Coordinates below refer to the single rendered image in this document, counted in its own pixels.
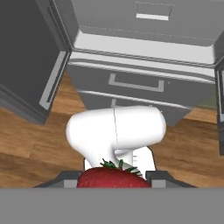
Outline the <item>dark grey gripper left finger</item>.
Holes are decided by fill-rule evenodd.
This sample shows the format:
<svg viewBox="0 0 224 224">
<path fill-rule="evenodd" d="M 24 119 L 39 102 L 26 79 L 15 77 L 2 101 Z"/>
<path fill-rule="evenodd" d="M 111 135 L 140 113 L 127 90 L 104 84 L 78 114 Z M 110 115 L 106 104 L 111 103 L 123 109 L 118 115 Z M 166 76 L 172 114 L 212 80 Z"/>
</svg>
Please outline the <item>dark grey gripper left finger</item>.
<svg viewBox="0 0 224 224">
<path fill-rule="evenodd" d="M 36 185 L 36 188 L 75 188 L 81 174 L 82 171 L 62 171 L 56 178 Z"/>
</svg>

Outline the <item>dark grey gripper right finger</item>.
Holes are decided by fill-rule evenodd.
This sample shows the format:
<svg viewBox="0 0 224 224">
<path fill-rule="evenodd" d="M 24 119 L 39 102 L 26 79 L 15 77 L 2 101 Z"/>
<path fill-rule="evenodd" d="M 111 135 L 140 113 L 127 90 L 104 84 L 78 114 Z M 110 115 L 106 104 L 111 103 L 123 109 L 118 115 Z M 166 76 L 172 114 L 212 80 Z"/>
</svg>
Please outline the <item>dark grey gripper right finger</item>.
<svg viewBox="0 0 224 224">
<path fill-rule="evenodd" d="M 145 177 L 152 188 L 194 188 L 194 185 L 175 179 L 168 171 L 147 171 Z"/>
</svg>

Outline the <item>red strawberry with green leaves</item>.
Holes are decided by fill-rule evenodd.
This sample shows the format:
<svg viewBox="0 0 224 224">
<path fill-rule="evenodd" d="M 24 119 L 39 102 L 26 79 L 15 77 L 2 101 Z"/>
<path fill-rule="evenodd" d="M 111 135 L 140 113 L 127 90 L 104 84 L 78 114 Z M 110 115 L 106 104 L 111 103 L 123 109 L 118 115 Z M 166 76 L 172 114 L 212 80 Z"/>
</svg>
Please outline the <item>red strawberry with green leaves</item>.
<svg viewBox="0 0 224 224">
<path fill-rule="evenodd" d="M 131 166 L 124 168 L 124 162 L 118 165 L 103 160 L 101 167 L 84 171 L 77 180 L 79 188 L 151 188 L 151 184 L 141 177 L 140 171 Z"/>
</svg>

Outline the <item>grey fridge drawer front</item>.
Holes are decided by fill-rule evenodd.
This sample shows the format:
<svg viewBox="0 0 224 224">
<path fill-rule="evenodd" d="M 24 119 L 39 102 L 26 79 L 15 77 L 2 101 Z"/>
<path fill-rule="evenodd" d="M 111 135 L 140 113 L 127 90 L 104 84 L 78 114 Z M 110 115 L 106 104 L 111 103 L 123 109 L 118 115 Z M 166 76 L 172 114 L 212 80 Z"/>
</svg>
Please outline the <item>grey fridge drawer front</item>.
<svg viewBox="0 0 224 224">
<path fill-rule="evenodd" d="M 170 4 L 168 21 L 136 18 L 136 2 Z M 210 46 L 224 32 L 224 0 L 72 0 L 85 33 Z"/>
<path fill-rule="evenodd" d="M 196 79 L 188 75 L 160 73 L 129 67 L 118 68 L 85 62 L 71 63 L 67 66 L 67 71 L 77 91 L 95 91 L 155 102 L 178 104 L 189 108 L 197 107 L 214 91 L 213 80 Z M 111 73 L 143 74 L 157 77 L 165 81 L 164 92 L 159 93 L 129 87 L 111 86 L 109 85 Z"/>
<path fill-rule="evenodd" d="M 151 103 L 152 107 L 156 107 L 163 114 L 168 126 L 174 126 L 177 122 L 183 119 L 184 116 L 191 112 L 191 109 L 189 107 L 161 101 L 151 101 L 134 97 L 126 97 L 121 95 L 105 94 L 85 90 L 78 90 L 78 94 L 82 102 L 84 103 L 86 110 L 112 108 L 111 101 L 113 99 L 124 99 L 136 102 Z"/>
</svg>

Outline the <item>dark grey fridge door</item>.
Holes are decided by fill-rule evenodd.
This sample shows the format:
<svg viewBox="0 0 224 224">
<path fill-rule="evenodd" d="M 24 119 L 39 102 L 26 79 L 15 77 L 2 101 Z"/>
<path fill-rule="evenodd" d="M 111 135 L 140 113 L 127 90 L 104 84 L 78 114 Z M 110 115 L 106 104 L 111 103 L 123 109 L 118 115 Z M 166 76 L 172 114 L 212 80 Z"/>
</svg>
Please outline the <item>dark grey fridge door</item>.
<svg viewBox="0 0 224 224">
<path fill-rule="evenodd" d="M 224 156 L 224 54 L 214 70 L 217 110 L 217 130 L 220 155 Z"/>
<path fill-rule="evenodd" d="M 43 124 L 39 105 L 60 51 L 72 52 L 56 0 L 0 0 L 0 107 Z"/>
</svg>

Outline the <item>grey fridge body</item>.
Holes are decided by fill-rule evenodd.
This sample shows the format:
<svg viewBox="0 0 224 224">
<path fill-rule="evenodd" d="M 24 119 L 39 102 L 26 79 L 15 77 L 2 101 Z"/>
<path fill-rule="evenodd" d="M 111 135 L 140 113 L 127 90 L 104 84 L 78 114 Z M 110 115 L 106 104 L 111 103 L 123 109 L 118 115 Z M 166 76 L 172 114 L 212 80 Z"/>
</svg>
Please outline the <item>grey fridge body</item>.
<svg viewBox="0 0 224 224">
<path fill-rule="evenodd" d="M 85 33 L 74 13 L 72 0 L 56 0 L 71 55 L 66 64 L 85 62 L 129 67 L 214 81 L 214 70 L 224 54 L 224 32 L 212 45 L 185 45 L 137 38 Z"/>
</svg>

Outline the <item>white rounded object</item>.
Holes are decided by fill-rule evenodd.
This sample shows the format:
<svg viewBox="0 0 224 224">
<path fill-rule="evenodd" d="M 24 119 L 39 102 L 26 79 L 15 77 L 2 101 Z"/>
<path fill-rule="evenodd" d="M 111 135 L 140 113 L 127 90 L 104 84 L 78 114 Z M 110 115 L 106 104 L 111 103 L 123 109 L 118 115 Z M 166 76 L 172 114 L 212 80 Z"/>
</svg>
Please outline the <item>white rounded object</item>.
<svg viewBox="0 0 224 224">
<path fill-rule="evenodd" d="M 156 169 L 149 147 L 160 143 L 166 132 L 159 109 L 130 106 L 88 110 L 73 115 L 66 126 L 66 139 L 84 158 L 85 168 L 103 161 L 125 169 L 134 166 L 142 176 Z"/>
</svg>

